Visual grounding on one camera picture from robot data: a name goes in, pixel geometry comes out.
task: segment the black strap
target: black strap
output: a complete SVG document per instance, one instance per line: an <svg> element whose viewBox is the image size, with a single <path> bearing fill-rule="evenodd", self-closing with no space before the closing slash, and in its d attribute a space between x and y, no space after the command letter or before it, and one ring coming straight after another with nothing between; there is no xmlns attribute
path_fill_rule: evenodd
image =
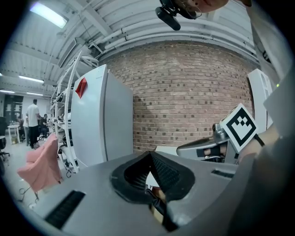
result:
<svg viewBox="0 0 295 236"><path fill-rule="evenodd" d="M197 149L197 155L198 155L198 157L204 157L205 156L204 150L203 149Z"/></svg>
<svg viewBox="0 0 295 236"><path fill-rule="evenodd" d="M211 150L210 156L220 156L220 146L219 145L210 148L210 150Z"/></svg>
<svg viewBox="0 0 295 236"><path fill-rule="evenodd" d="M265 145L264 142L262 141L262 139L259 138L258 134L255 134L255 135L254 135L254 139L256 139L257 142L258 142L262 147Z"/></svg>

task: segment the black pants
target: black pants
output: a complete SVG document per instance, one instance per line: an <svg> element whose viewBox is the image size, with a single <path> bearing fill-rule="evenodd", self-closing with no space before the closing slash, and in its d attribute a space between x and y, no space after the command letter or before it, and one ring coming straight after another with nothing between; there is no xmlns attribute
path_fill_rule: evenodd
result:
<svg viewBox="0 0 295 236"><path fill-rule="evenodd" d="M42 127L40 132L44 135L45 138L47 138L47 132L49 129L47 127Z"/></svg>
<svg viewBox="0 0 295 236"><path fill-rule="evenodd" d="M29 141L31 148L34 147L34 144L37 143L37 138L39 137L38 126L29 127Z"/></svg>

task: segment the person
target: person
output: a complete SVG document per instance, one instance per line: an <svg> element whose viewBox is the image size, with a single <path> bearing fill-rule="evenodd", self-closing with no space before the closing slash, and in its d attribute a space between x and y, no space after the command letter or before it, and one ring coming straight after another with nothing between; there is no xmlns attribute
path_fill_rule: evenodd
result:
<svg viewBox="0 0 295 236"><path fill-rule="evenodd" d="M41 119L39 108L37 106L37 99L34 99L33 104L28 107L26 115L28 116L29 120L30 146L33 149L34 145L37 143L37 138L39 136L38 120Z"/></svg>
<svg viewBox="0 0 295 236"><path fill-rule="evenodd" d="M19 133L19 138L24 139L24 120L22 119L21 116L18 117L18 133Z"/></svg>
<svg viewBox="0 0 295 236"><path fill-rule="evenodd" d="M228 3L229 0L174 0L182 9L188 12L212 12ZM288 46L288 42L275 27L261 7L251 0L240 0L247 10L250 17L253 40L256 56L259 60L261 70L269 77L273 88L286 77L292 69L293 56ZM273 144L279 134L272 124L268 130L259 134L265 145ZM225 154L226 148L220 147L221 153ZM247 146L239 153L238 162L244 156L252 153L259 153L262 146L256 141L251 140ZM210 155L210 149L204 150L205 155Z"/></svg>
<svg viewBox="0 0 295 236"><path fill-rule="evenodd" d="M30 138L29 138L29 120L27 115L24 120L24 135L25 135L27 146L28 146L30 144Z"/></svg>
<svg viewBox="0 0 295 236"><path fill-rule="evenodd" d="M40 132L44 135L44 138L47 138L47 132L48 132L48 127L47 127L47 114L44 114L44 117L41 118L40 126L41 126Z"/></svg>

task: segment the wall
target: wall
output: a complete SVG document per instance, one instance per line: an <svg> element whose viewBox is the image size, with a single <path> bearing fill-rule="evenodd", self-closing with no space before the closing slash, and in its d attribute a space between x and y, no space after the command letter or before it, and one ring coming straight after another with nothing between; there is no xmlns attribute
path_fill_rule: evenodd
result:
<svg viewBox="0 0 295 236"><path fill-rule="evenodd" d="M0 93L0 117L4 116L4 100L5 100L5 94Z"/></svg>
<svg viewBox="0 0 295 236"><path fill-rule="evenodd" d="M247 73L256 67L222 47L153 43L111 56L111 72L134 95L134 149L179 146L212 134L238 103L252 113Z"/></svg>
<svg viewBox="0 0 295 236"><path fill-rule="evenodd" d="M26 97L24 96L23 99L23 109L22 109L22 117L25 118L26 112L28 107L33 104L33 99L35 97ZM47 113L47 106L50 105L50 100L42 99L40 97L36 97L37 99L37 106L39 107L40 116L44 116Z"/></svg>

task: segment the fluorescent light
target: fluorescent light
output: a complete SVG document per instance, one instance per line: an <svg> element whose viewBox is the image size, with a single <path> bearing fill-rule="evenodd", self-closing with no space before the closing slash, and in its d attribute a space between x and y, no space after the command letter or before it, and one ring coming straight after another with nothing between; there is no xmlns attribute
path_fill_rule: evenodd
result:
<svg viewBox="0 0 295 236"><path fill-rule="evenodd" d="M60 16L59 14L57 14L56 12L54 12L53 10L39 2L35 3L31 7L30 11L38 14L39 16L42 16L46 20L49 20L61 29L65 26L67 22L66 19L64 19L62 16Z"/></svg>
<svg viewBox="0 0 295 236"><path fill-rule="evenodd" d="M20 77L21 79L27 79L27 80L31 80L31 81L35 81L39 83L44 83L44 81L41 79L34 79L34 78L26 77L26 76L18 76L18 77Z"/></svg>
<svg viewBox="0 0 295 236"><path fill-rule="evenodd" d="M37 95L37 96L43 96L43 94L34 94L34 93L29 93L29 92L27 92L27 94L30 94L30 95Z"/></svg>
<svg viewBox="0 0 295 236"><path fill-rule="evenodd" d="M8 93L8 94L14 94L15 92L13 91L8 91L8 90L0 90L2 93Z"/></svg>

